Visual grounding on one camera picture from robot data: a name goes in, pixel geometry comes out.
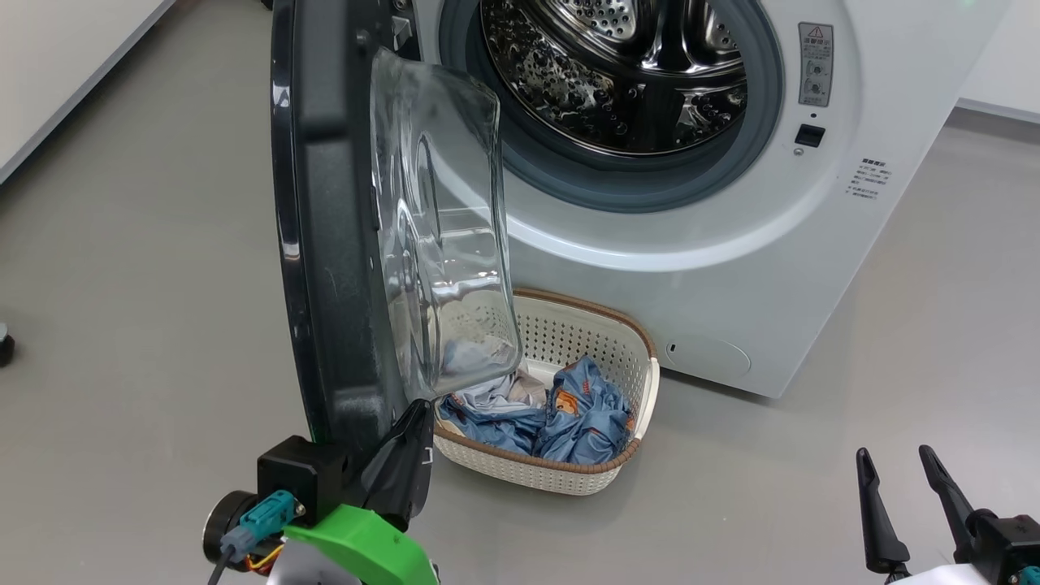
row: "gray rubber seal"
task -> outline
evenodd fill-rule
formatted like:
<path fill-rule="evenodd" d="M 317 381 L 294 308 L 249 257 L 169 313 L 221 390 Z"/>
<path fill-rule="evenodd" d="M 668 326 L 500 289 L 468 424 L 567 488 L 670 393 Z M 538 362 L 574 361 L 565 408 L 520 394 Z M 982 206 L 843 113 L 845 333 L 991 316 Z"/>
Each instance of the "gray rubber seal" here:
<path fill-rule="evenodd" d="M 705 145 L 647 157 L 593 152 L 527 113 L 491 65 L 477 3 L 444 0 L 438 41 L 441 62 L 469 73 L 498 94 L 505 168 L 553 197 L 623 213 L 674 209 L 735 181 L 773 135 L 783 104 L 783 59 L 769 18 L 755 0 L 711 2 L 740 44 L 748 76 L 748 107 L 742 120 Z"/>

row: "warning sticker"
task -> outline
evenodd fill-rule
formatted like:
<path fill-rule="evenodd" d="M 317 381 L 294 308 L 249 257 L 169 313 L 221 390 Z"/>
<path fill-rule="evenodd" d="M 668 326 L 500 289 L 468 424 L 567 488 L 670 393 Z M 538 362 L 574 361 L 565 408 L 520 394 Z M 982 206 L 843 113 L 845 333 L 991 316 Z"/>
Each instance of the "warning sticker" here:
<path fill-rule="evenodd" d="M 834 27 L 803 22 L 798 25 L 798 34 L 802 46 L 802 83 L 798 103 L 827 107 L 831 103 Z"/>
<path fill-rule="evenodd" d="M 846 185 L 846 195 L 861 197 L 863 199 L 878 199 L 883 186 L 888 184 L 892 178 L 892 172 L 888 170 L 888 163 L 875 158 L 863 158 L 853 171 L 849 184 Z"/>

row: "brown basket rim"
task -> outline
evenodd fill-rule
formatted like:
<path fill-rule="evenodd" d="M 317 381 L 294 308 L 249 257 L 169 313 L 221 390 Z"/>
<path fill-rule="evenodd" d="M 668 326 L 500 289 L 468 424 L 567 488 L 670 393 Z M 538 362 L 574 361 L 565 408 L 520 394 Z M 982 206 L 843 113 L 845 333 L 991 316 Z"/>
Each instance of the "brown basket rim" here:
<path fill-rule="evenodd" d="M 633 331 L 635 331 L 635 333 L 639 334 L 640 338 L 643 340 L 643 344 L 646 345 L 647 353 L 650 355 L 652 359 L 657 357 L 657 352 L 656 349 L 654 348 L 653 340 L 650 339 L 650 334 L 647 333 L 646 329 L 643 329 L 643 326 L 641 326 L 639 323 L 635 323 L 634 321 L 632 321 L 631 317 L 622 312 L 604 307 L 602 305 L 597 305 L 596 303 L 590 303 L 589 301 L 582 301 L 580 299 L 574 299 L 572 297 L 567 297 L 565 295 L 557 295 L 555 292 L 548 292 L 546 290 L 537 290 L 534 288 L 515 288 L 513 290 L 513 295 L 582 309 L 620 322 L 621 324 L 628 326 Z M 494 457 L 506 459 L 509 461 L 514 461 L 516 463 L 534 465 L 536 467 L 542 467 L 545 469 L 569 472 L 572 474 L 583 474 L 583 475 L 605 474 L 606 472 L 620 467 L 621 465 L 625 464 L 626 462 L 628 462 L 629 459 L 632 458 L 632 455 L 635 454 L 635 452 L 640 448 L 640 443 L 642 442 L 640 439 L 633 438 L 631 441 L 629 441 L 628 447 L 626 447 L 624 451 L 622 451 L 617 457 L 610 459 L 606 463 L 599 463 L 596 465 L 578 465 L 577 463 L 563 463 L 561 461 L 549 461 L 531 455 L 521 455 L 519 453 L 513 453 L 512 451 L 505 451 L 504 449 L 500 449 L 490 444 L 485 444 L 483 442 L 477 442 L 467 436 L 452 433 L 451 431 L 442 427 L 439 421 L 434 429 L 434 433 L 437 436 L 449 440 L 451 442 L 461 444 L 463 447 L 468 447 L 469 449 L 473 449 L 475 451 L 479 451 L 480 453 L 486 453 Z"/>

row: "concrete floor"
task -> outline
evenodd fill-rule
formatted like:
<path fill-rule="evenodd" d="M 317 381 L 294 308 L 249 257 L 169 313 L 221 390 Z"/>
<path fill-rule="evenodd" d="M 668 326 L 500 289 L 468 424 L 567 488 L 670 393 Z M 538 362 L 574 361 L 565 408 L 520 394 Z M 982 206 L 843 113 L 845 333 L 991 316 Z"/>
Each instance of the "concrete floor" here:
<path fill-rule="evenodd" d="M 0 567 L 9 583 L 202 583 L 212 505 L 306 434 L 268 151 L 269 15 L 179 3 L 0 189 Z M 880 584 L 869 447 L 911 570 L 953 543 L 917 461 L 1040 516 L 1040 130 L 957 112 L 787 395 L 661 384 L 598 495 L 436 465 L 413 535 L 445 583 Z M 260 578 L 228 576 L 227 583 Z"/>

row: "laundry basket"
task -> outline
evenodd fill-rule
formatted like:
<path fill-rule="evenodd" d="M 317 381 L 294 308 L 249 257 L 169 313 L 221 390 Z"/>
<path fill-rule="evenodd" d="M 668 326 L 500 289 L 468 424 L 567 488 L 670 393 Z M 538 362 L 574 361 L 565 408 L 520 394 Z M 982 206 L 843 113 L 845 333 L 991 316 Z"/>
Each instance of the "laundry basket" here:
<path fill-rule="evenodd" d="M 660 366 L 653 341 L 629 317 L 593 303 L 540 290 L 517 289 L 514 307 L 528 372 L 549 386 L 565 365 L 588 355 L 631 406 L 635 424 L 620 455 L 598 465 L 562 463 L 474 441 L 438 426 L 434 444 L 445 457 L 482 474 L 536 489 L 590 495 L 606 487 L 640 448 L 650 424 Z M 477 319 L 497 319 L 477 311 Z"/>

